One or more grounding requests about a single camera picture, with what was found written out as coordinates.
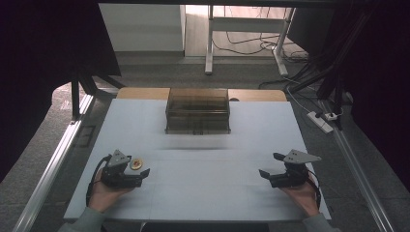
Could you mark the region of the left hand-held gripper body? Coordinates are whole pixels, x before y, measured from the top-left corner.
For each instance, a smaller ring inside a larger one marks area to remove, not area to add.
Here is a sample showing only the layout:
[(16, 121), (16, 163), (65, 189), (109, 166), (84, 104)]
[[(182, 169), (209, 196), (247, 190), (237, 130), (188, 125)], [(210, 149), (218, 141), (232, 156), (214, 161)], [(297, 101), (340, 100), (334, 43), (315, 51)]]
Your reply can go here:
[(113, 189), (134, 189), (142, 185), (139, 175), (128, 175), (125, 173), (129, 161), (126, 155), (115, 150), (109, 157), (109, 161), (102, 169), (101, 181)]

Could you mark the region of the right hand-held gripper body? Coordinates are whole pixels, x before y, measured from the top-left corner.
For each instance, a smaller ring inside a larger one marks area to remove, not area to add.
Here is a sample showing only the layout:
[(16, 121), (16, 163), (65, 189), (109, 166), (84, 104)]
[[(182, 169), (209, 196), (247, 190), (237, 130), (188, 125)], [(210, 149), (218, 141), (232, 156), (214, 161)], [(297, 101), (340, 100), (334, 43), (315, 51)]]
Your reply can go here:
[(307, 163), (320, 161), (318, 156), (292, 149), (284, 158), (285, 172), (271, 175), (273, 188), (290, 188), (303, 185), (309, 178)]

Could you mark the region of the person's left hand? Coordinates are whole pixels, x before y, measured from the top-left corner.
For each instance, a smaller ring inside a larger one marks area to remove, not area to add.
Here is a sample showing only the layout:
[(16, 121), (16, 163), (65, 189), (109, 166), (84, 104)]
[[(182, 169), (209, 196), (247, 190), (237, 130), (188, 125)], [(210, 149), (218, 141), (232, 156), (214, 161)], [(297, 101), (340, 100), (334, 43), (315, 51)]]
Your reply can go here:
[(99, 170), (93, 181), (91, 197), (88, 207), (99, 213), (106, 212), (124, 194), (132, 191), (131, 188), (109, 188), (101, 181), (102, 171)]

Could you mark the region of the person's right hand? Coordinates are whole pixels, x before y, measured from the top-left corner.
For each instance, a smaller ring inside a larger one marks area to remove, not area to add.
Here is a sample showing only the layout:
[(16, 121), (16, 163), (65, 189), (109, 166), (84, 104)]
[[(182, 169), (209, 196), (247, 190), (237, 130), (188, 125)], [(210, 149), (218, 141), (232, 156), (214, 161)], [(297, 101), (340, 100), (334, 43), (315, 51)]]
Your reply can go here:
[(281, 190), (287, 194), (308, 217), (317, 216), (319, 214), (319, 208), (316, 204), (316, 192), (309, 183), (304, 183), (297, 187), (281, 188)]

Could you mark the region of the floor socket cover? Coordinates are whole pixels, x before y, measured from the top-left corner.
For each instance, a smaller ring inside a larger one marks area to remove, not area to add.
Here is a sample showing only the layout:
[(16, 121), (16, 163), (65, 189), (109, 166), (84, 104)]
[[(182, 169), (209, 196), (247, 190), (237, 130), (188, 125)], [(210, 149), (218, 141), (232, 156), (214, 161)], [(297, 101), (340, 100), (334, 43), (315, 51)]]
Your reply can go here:
[(76, 136), (75, 144), (80, 148), (87, 148), (94, 136), (95, 126), (81, 126)]

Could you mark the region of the white power strip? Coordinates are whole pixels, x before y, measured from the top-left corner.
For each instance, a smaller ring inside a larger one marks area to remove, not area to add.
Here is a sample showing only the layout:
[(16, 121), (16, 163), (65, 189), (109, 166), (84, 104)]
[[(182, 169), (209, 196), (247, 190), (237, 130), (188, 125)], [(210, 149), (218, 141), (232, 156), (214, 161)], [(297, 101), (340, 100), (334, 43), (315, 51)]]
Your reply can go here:
[(319, 113), (316, 113), (315, 111), (311, 111), (307, 114), (309, 119), (319, 128), (321, 129), (324, 133), (330, 133), (334, 129), (321, 117)]

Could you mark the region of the pale blue table mat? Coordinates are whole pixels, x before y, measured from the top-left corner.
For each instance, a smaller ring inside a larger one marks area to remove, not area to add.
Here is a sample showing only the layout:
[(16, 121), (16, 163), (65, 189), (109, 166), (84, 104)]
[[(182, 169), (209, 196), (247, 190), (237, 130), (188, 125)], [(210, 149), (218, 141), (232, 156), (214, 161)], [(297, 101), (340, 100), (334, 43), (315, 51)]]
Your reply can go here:
[(287, 101), (235, 101), (229, 134), (165, 132), (165, 101), (114, 100), (65, 213), (78, 218), (98, 162), (120, 150), (149, 176), (106, 213), (136, 221), (284, 221), (305, 214), (261, 171), (283, 172), (276, 153), (306, 148)]

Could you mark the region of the black metal stand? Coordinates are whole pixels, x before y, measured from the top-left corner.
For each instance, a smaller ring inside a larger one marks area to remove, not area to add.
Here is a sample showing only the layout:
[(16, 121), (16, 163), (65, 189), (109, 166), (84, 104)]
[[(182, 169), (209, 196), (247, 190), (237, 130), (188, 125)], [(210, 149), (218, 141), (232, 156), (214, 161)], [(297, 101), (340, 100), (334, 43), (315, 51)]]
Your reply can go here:
[(371, 14), (372, 7), (363, 6), (358, 8), (352, 16), (348, 16), (344, 20), (341, 32), (335, 38), (327, 53), (323, 53), (319, 56), (321, 63), (323, 63), (324, 58), (327, 58), (329, 65), (315, 76), (286, 88), (288, 94), (293, 95), (307, 88), (310, 84), (322, 80), (316, 92), (316, 97), (319, 100), (326, 100), (332, 93), (335, 93), (333, 111), (336, 114), (336, 126), (339, 130), (341, 130), (341, 123), (338, 116), (343, 112), (341, 109), (342, 86), (339, 72), (345, 58), (365, 27)]
[(86, 73), (78, 73), (76, 74), (71, 82), (72, 87), (72, 120), (77, 121), (80, 117), (80, 101), (79, 101), (79, 87), (82, 87), (84, 92), (87, 95), (94, 96), (97, 91), (98, 87), (96, 85), (93, 76), (86, 72)]

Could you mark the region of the dark transparent drawer box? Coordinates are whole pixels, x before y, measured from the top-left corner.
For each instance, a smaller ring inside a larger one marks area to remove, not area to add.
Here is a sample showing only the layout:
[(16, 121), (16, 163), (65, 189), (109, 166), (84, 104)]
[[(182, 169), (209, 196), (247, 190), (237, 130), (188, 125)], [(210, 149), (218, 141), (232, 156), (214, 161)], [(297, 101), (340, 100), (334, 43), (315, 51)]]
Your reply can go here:
[(165, 109), (167, 134), (230, 134), (227, 89), (171, 88)]

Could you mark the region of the dark curtain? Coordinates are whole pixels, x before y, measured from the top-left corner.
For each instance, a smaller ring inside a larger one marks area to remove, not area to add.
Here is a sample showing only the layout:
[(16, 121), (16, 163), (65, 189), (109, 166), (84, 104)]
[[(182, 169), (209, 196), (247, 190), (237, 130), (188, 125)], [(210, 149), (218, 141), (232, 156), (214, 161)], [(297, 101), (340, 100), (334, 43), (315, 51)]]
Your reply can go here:
[(363, 6), (372, 14), (345, 58), (342, 91), (353, 97), (353, 121), (410, 191), (410, 0), (337, 0), (333, 8), (300, 8), (289, 38), (319, 71), (344, 20)]
[(99, 0), (0, 0), (0, 182), (81, 76), (121, 74)]

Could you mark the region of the white cabinet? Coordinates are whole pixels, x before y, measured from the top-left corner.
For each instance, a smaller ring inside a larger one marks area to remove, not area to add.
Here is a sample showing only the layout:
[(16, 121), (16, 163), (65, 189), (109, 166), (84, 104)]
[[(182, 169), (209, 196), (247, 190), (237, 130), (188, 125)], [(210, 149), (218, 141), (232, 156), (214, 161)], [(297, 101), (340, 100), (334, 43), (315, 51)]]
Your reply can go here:
[(185, 50), (185, 5), (100, 3), (99, 7), (115, 51)]

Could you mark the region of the aluminium floor rail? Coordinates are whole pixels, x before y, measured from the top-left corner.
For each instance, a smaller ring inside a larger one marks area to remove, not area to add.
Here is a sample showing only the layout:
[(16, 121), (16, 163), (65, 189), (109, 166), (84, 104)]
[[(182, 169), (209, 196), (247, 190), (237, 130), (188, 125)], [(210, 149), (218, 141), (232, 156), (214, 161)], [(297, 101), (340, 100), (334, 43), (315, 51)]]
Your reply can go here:
[(67, 126), (12, 232), (30, 232), (93, 100), (92, 95), (85, 95), (79, 103), (79, 115)]
[(356, 184), (366, 202), (366, 206), (369, 209), (372, 217), (380, 232), (395, 232), (386, 210), (384, 209), (379, 197), (375, 190), (367, 179), (366, 173), (362, 169), (359, 161), (356, 158), (350, 143), (348, 142), (341, 125), (339, 117), (333, 122), (333, 135), (337, 142), (339, 149), (341, 150), (346, 163), (354, 177)]

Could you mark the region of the white desk frame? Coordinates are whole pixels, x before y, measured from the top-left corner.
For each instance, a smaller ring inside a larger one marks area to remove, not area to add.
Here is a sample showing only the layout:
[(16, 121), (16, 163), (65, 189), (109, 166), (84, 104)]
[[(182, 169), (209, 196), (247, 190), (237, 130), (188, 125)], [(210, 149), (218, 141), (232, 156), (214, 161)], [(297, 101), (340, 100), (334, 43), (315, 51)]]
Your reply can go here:
[(214, 17), (214, 6), (208, 6), (208, 41), (206, 48), (205, 73), (213, 73), (213, 33), (214, 32), (248, 32), (248, 33), (278, 33), (278, 42), (272, 49), (278, 72), (288, 76), (288, 71), (282, 60), (282, 47), (291, 23), (294, 8), (290, 8), (284, 19), (279, 18), (246, 18), (246, 17)]

